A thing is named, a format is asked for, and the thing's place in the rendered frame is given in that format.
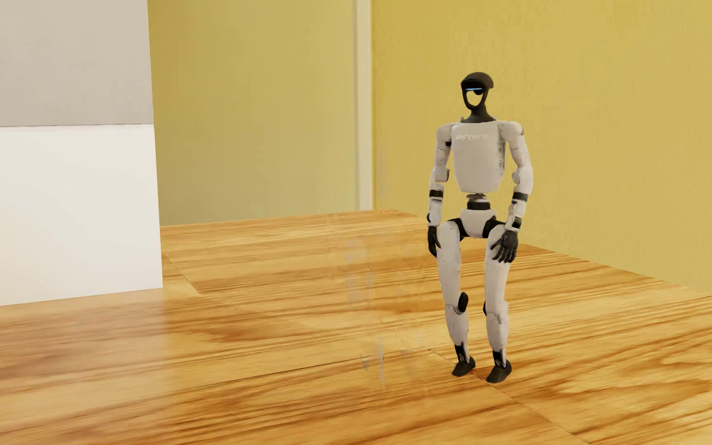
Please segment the grey block cabinet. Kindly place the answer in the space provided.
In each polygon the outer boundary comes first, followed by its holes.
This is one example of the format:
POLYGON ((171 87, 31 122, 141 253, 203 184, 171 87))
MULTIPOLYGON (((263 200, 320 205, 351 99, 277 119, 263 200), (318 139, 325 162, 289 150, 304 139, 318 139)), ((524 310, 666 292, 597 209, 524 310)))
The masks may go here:
POLYGON ((153 124, 146 0, 0 0, 0 126, 153 124))

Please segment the white block cabinet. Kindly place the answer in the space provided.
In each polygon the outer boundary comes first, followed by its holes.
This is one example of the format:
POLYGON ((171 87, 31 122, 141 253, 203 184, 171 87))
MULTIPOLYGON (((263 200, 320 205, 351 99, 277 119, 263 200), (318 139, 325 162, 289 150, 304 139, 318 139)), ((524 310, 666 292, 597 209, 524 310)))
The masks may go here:
POLYGON ((0 127, 0 306, 162 286, 152 124, 0 127))

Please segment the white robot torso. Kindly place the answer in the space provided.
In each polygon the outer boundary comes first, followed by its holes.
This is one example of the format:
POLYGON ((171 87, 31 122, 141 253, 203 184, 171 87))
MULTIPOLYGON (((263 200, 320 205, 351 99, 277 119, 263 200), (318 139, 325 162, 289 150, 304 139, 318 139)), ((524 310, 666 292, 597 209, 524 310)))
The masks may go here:
POLYGON ((461 192, 495 192, 505 175, 505 139, 499 120, 455 123, 451 130, 454 175, 461 192))

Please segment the white and black robot pelvis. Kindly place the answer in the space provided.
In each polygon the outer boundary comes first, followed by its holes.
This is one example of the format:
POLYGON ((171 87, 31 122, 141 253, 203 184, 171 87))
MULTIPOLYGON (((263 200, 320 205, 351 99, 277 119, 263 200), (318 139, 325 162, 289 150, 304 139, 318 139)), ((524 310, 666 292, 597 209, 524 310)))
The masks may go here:
POLYGON ((441 228, 452 227, 460 240, 466 237, 488 239, 491 233, 501 237, 506 223, 498 219, 489 199, 482 193, 468 194, 467 198, 467 207, 461 210, 460 217, 444 222, 441 228))

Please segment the white robot right leg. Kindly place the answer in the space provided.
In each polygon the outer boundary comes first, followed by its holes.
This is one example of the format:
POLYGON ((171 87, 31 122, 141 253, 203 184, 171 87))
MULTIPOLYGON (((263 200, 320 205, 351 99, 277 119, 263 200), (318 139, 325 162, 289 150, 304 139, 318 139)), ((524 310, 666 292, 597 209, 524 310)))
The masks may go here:
POLYGON ((457 354, 452 375, 462 377, 475 367, 468 350, 468 295, 460 289, 460 228, 454 221, 443 222, 435 231, 433 247, 437 254, 440 289, 444 299, 445 321, 457 354))

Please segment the black robot head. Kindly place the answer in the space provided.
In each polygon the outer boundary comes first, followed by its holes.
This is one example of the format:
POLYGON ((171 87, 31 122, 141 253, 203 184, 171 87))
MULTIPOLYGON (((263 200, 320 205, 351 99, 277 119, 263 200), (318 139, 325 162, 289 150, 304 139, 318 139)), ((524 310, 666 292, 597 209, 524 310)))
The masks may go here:
POLYGON ((465 106, 470 110, 468 117, 461 117, 461 124, 481 124, 493 122, 486 108, 487 93, 494 87, 492 78, 483 72, 467 75, 460 83, 460 89, 465 106))

